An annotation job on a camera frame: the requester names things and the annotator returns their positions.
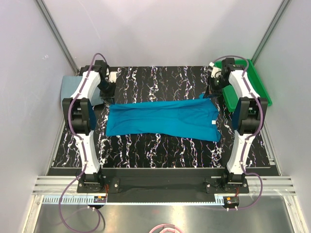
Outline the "bright blue t shirt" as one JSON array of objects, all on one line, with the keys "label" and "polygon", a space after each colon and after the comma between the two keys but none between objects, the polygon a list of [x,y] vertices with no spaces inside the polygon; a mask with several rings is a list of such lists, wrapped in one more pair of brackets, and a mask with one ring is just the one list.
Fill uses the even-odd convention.
[{"label": "bright blue t shirt", "polygon": [[211,99],[113,104],[109,107],[107,136],[154,133],[219,142],[218,109]]}]

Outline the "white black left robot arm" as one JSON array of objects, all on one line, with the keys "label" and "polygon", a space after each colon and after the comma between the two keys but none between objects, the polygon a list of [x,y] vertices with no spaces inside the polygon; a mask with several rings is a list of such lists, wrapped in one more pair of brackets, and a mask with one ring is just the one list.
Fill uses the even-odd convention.
[{"label": "white black left robot arm", "polygon": [[110,78],[116,74],[110,72],[105,60],[95,60],[82,67],[79,75],[82,78],[76,89],[69,97],[62,99],[62,108],[82,161],[82,171],[77,175],[78,191],[100,192],[106,185],[95,150],[94,131],[97,120],[93,107],[97,103],[93,103],[92,98],[99,98],[100,103],[114,103],[116,84]]}]

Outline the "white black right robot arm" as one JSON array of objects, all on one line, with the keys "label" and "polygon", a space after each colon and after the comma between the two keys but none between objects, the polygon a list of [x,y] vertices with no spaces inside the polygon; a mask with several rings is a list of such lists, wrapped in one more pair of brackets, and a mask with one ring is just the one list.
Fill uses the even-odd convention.
[{"label": "white black right robot arm", "polygon": [[221,189],[228,193],[246,186],[247,156],[253,140],[263,127],[268,107],[268,100],[256,92],[248,79],[249,64],[238,65],[236,58],[236,55],[226,55],[219,57],[221,67],[216,67],[215,62],[208,65],[208,83],[204,94],[204,98],[218,96],[230,85],[239,98],[232,118],[234,144],[219,183]]}]

